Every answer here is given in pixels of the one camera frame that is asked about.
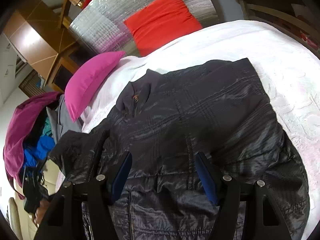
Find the person's left hand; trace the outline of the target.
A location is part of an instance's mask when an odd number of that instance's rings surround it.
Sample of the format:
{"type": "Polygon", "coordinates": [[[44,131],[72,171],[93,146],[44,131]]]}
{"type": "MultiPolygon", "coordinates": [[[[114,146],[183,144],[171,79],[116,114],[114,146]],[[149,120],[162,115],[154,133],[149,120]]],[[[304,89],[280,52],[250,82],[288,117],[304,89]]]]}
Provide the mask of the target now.
{"type": "Polygon", "coordinates": [[[36,209],[35,213],[29,213],[29,218],[33,222],[33,224],[38,228],[46,214],[46,211],[49,209],[51,202],[47,199],[43,198],[40,201],[39,207],[36,209]]]}

